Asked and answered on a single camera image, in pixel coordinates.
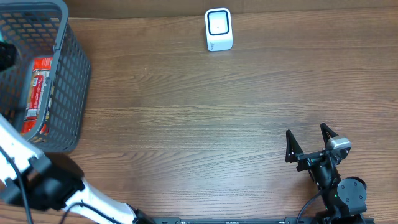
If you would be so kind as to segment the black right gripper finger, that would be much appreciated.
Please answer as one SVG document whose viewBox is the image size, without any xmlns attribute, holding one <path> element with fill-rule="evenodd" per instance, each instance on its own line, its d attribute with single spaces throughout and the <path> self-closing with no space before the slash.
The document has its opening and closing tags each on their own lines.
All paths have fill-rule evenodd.
<svg viewBox="0 0 398 224">
<path fill-rule="evenodd" d="M 289 163 L 298 162 L 300 158 L 303 157 L 303 151 L 295 136 L 289 129 L 286 131 L 286 142 L 285 161 Z"/>
<path fill-rule="evenodd" d="M 332 142 L 332 138 L 338 137 L 338 134 L 336 134 L 328 125 L 325 123 L 320 124 L 320 129 L 322 132 L 323 136 L 323 141 L 325 145 L 329 145 Z"/>
</svg>

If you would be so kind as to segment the long orange noodle packet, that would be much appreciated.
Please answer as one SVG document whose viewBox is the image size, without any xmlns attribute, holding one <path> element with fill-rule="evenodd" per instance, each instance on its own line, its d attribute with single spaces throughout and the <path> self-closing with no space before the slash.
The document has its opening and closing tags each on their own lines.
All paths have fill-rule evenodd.
<svg viewBox="0 0 398 224">
<path fill-rule="evenodd" d="M 47 85 L 46 78 L 48 78 L 50 75 L 52 60 L 52 57 L 34 59 L 32 79 L 30 82 L 25 118 L 22 125 L 21 134 L 27 134 L 34 127 L 39 118 L 44 88 Z"/>
</svg>

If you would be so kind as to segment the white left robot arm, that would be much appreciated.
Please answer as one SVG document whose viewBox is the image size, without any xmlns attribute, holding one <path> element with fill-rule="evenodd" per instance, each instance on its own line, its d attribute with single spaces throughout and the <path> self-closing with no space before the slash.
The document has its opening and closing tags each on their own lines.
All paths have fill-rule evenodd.
<svg viewBox="0 0 398 224">
<path fill-rule="evenodd" d="M 96 223 L 153 223 L 143 211 L 118 202 L 90 185 L 79 166 L 64 154 L 44 153 L 1 118 L 1 200 L 32 210 L 77 213 Z"/>
</svg>

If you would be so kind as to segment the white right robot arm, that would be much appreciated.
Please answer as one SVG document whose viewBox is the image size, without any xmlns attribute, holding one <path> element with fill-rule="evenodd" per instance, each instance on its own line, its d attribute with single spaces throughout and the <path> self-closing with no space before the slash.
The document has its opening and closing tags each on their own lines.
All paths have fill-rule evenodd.
<svg viewBox="0 0 398 224">
<path fill-rule="evenodd" d="M 287 130 L 286 154 L 287 163 L 297 163 L 296 169 L 307 171 L 316 184 L 318 192 L 299 211 L 295 223 L 374 223 L 366 219 L 363 213 L 367 210 L 365 181 L 359 177 L 342 179 L 337 165 L 348 156 L 351 141 L 335 133 L 325 123 L 320 124 L 323 149 L 305 154 L 291 130 Z M 317 198 L 323 200 L 324 211 L 314 217 L 304 217 L 306 209 Z"/>
</svg>

